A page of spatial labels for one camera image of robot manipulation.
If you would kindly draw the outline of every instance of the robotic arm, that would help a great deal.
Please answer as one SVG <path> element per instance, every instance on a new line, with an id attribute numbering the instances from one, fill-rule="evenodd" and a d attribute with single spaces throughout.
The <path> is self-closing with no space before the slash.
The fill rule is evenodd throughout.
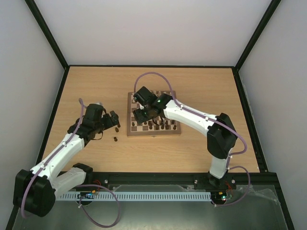
<path id="1" fill-rule="evenodd" d="M 188 112 L 183 110 L 182 107 L 179 107 L 172 96 L 163 93 L 157 97 L 144 86 L 134 94 L 134 100 L 141 104 L 141 108 L 133 112 L 135 120 L 138 123 L 143 123 L 161 116 L 163 118 L 177 120 L 206 136 L 207 149 L 213 156 L 209 172 L 217 179 L 221 179 L 224 176 L 229 153 L 234 147 L 237 137 L 222 126 L 206 118 L 201 118 L 196 114 L 205 115 L 212 120 L 219 121 L 235 131 L 228 115 L 223 113 L 219 116 L 206 114 L 180 103 L 195 114 Z"/>
<path id="2" fill-rule="evenodd" d="M 30 187 L 25 200 L 25 210 L 40 217 L 45 216 L 53 207 L 55 200 L 65 192 L 77 185 L 92 182 L 93 169 L 84 164 L 76 164 L 68 172 L 58 176 L 70 159 L 81 151 L 96 134 L 103 134 L 103 131 L 117 124 L 118 115 L 111 111 L 110 114 L 102 105 L 90 104 L 86 108 L 82 123 L 77 132 L 73 134 L 78 125 L 79 119 L 72 125 L 63 141 L 39 164 L 31 170 L 21 170 L 15 179 L 14 205 L 21 207 L 22 199 L 27 186 L 33 176 L 41 170 Z"/>

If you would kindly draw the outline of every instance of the chessboard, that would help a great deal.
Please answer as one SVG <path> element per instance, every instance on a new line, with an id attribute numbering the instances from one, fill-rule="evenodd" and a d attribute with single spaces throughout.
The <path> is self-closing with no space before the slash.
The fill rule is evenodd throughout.
<path id="1" fill-rule="evenodd" d="M 170 91 L 151 91 L 158 97 L 162 93 L 167 93 L 171 95 Z M 156 117 L 154 121 L 147 121 L 142 124 L 138 124 L 133 116 L 133 111 L 140 107 L 138 102 L 133 99 L 133 92 L 128 93 L 128 111 L 127 111 L 127 136 L 128 137 L 156 137 L 162 135 L 180 135 L 181 128 L 180 123 L 175 120 L 170 120 L 168 118 Z"/>

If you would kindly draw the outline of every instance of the light wood surface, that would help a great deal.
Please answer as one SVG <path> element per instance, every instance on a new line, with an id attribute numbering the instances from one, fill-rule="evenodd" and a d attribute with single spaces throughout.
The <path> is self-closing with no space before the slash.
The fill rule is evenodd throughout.
<path id="1" fill-rule="evenodd" d="M 207 151 L 206 137 L 185 124 L 181 124 L 182 133 L 177 137 L 127 137 L 127 93 L 133 91 L 136 78 L 148 71 L 165 75 L 182 103 L 210 114 L 228 114 L 248 144 L 248 151 L 234 156 L 230 167 L 242 165 L 250 172 L 259 172 L 231 69 L 71 67 L 44 157 L 62 141 L 79 117 L 81 97 L 85 104 L 101 101 L 107 111 L 114 110 L 121 128 L 118 133 L 115 128 L 106 130 L 101 140 L 91 141 L 64 170 L 80 162 L 96 172 L 208 172 L 212 157 Z M 140 79 L 137 89 L 143 85 L 168 90 L 164 80 L 155 75 Z M 234 151 L 242 149 L 243 144 L 237 140 Z"/>

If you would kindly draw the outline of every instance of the white backdrop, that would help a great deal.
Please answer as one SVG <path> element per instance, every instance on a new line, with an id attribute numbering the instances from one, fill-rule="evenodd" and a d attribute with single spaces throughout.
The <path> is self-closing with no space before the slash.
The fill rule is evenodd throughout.
<path id="1" fill-rule="evenodd" d="M 306 0 L 282 1 L 240 71 L 296 230 L 307 226 L 306 9 Z"/>
<path id="2" fill-rule="evenodd" d="M 0 229 L 16 174 L 35 164 L 63 72 L 25 1 L 0 1 Z"/>
<path id="3" fill-rule="evenodd" d="M 271 0 L 36 0 L 69 64 L 235 65 Z"/>

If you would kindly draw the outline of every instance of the wooden tabletop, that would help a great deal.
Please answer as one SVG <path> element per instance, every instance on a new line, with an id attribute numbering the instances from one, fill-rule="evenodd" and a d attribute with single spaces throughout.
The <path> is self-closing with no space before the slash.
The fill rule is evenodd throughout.
<path id="1" fill-rule="evenodd" d="M 182 103 L 209 114 L 228 114 L 248 144 L 247 152 L 234 156 L 230 167 L 241 165 L 250 172 L 259 172 L 231 69 L 71 67 L 43 158 L 62 141 L 79 117 L 81 97 L 85 104 L 102 102 L 108 112 L 114 110 L 121 128 L 118 133 L 115 128 L 108 129 L 101 140 L 91 141 L 64 171 L 80 162 L 96 172 L 208 172 L 212 156 L 207 151 L 206 137 L 185 124 L 181 124 L 180 136 L 127 137 L 128 92 L 133 91 L 136 78 L 149 71 L 165 75 Z M 140 79 L 137 89 L 142 86 L 168 90 L 164 80 L 155 75 Z M 242 149 L 238 139 L 234 151 Z"/>

